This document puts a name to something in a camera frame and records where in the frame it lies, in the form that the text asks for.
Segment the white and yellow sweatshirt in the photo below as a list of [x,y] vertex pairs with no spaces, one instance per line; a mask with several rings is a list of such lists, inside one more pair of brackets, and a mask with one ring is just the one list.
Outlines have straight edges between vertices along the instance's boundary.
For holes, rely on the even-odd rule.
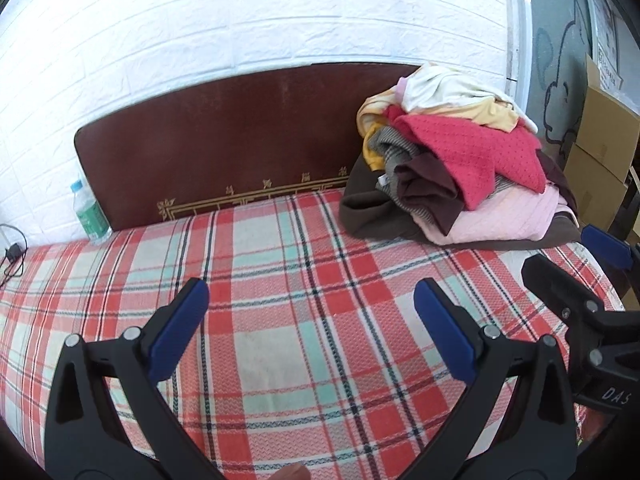
[[445,66],[424,64],[399,78],[394,92],[397,104],[409,115],[469,119],[505,133],[516,126],[538,132],[535,123],[503,91]]

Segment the lower cardboard box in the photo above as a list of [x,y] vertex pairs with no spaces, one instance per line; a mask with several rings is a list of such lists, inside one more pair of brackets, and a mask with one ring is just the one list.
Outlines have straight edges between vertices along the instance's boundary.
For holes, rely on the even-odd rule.
[[607,231],[623,203],[627,185],[577,144],[570,149],[564,174],[576,198],[580,223]]

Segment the cardboard box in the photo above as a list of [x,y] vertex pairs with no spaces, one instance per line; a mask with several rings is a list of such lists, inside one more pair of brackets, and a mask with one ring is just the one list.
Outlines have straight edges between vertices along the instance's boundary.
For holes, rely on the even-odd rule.
[[576,198],[580,223],[607,231],[623,203],[627,185],[577,144],[570,149],[564,174]]
[[601,88],[600,70],[586,56],[587,90],[577,145],[624,182],[639,141],[639,115]]

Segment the pink quilted garment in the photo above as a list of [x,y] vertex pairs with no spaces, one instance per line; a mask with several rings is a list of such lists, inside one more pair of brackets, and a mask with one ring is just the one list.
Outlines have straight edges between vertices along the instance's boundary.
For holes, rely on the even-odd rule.
[[559,188],[551,182],[546,184],[542,193],[518,184],[495,192],[476,209],[462,211],[448,234],[444,234],[433,220],[411,215],[426,239],[438,246],[507,240],[539,242],[550,230],[556,216],[567,220],[574,230],[578,229],[574,211],[561,196]]

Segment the upper cardboard box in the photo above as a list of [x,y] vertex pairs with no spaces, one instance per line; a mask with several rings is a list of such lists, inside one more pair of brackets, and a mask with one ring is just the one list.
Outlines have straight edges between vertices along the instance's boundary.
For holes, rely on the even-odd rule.
[[639,141],[639,115],[601,88],[600,70],[586,56],[587,90],[577,145],[624,182]]

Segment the red knit sweater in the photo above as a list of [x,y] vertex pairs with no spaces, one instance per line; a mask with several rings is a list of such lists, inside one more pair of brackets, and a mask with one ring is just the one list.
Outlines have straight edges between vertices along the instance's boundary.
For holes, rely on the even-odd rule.
[[504,132],[466,118],[405,114],[397,105],[387,107],[384,116],[406,140],[433,152],[457,183],[469,210],[495,191],[498,176],[538,194],[546,188],[538,159],[540,142],[522,124]]

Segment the maroon garment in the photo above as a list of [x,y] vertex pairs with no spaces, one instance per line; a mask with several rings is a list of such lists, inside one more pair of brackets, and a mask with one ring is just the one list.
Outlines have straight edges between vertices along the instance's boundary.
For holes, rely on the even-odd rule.
[[448,235],[464,209],[456,181],[432,152],[424,152],[394,169],[397,196],[402,206],[429,214],[439,231]]

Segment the clear plastic water bottle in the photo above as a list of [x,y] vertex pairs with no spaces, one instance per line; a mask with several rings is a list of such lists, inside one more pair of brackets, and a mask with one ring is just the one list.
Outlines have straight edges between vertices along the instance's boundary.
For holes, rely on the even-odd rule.
[[75,181],[70,189],[74,198],[74,211],[86,235],[93,243],[101,244],[112,235],[106,215],[88,184]]

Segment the dark brown garment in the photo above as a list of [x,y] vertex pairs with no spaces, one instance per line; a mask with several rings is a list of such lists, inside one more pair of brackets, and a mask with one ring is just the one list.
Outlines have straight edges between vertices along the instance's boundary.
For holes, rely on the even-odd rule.
[[[345,192],[338,207],[338,216],[345,231],[360,240],[413,240],[436,245],[429,240],[413,221],[410,214],[401,210],[375,185],[379,171],[371,171],[359,157],[352,168]],[[548,230],[540,240],[471,240],[470,242],[445,243],[440,247],[477,250],[529,250],[552,248],[578,242],[580,233],[567,212],[555,214]]]

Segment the grey knit garment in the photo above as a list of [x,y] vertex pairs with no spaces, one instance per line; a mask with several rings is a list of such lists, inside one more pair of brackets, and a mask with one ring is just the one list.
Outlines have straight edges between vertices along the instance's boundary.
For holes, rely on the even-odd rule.
[[422,211],[413,212],[408,207],[402,206],[397,196],[397,178],[394,176],[394,169],[403,162],[416,157],[424,152],[430,152],[427,148],[419,148],[416,144],[412,144],[406,140],[396,129],[392,127],[383,127],[378,130],[369,141],[371,148],[379,148],[383,152],[386,182],[381,184],[381,188],[402,210],[416,214],[420,219],[434,223],[433,218],[427,214],[423,215]]

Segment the red plaid bed sheet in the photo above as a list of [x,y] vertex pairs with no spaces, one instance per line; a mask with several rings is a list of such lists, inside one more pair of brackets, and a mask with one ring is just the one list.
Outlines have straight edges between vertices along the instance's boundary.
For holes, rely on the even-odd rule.
[[143,324],[188,278],[204,323],[160,392],[232,479],[302,460],[318,479],[391,479],[462,393],[413,307],[432,278],[482,325],[537,339],[563,327],[521,279],[524,252],[366,242],[338,222],[336,191],[280,197],[116,234],[100,246],[29,249],[1,292],[1,416],[43,456],[65,337]]

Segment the yellow striped garment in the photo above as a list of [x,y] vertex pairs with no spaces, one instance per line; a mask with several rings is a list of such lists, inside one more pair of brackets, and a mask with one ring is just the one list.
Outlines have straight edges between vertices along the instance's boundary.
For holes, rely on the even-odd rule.
[[369,140],[378,129],[387,125],[384,112],[387,107],[397,104],[395,90],[396,88],[392,87],[375,96],[369,96],[357,112],[356,125],[362,137],[362,157],[372,171],[385,169],[384,157],[369,148]]

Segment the dark red wooden headboard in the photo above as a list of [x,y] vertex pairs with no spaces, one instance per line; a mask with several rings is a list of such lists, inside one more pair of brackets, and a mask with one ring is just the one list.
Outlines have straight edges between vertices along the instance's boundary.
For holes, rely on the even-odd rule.
[[341,188],[359,107],[414,70],[324,63],[196,84],[90,122],[75,150],[116,231]]

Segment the white wall poster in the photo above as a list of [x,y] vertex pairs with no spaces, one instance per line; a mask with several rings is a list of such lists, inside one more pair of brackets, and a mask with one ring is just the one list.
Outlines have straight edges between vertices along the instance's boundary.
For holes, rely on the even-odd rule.
[[600,72],[600,86],[606,91],[622,88],[618,69],[618,38],[616,14],[611,0],[587,0],[590,22],[592,59]]

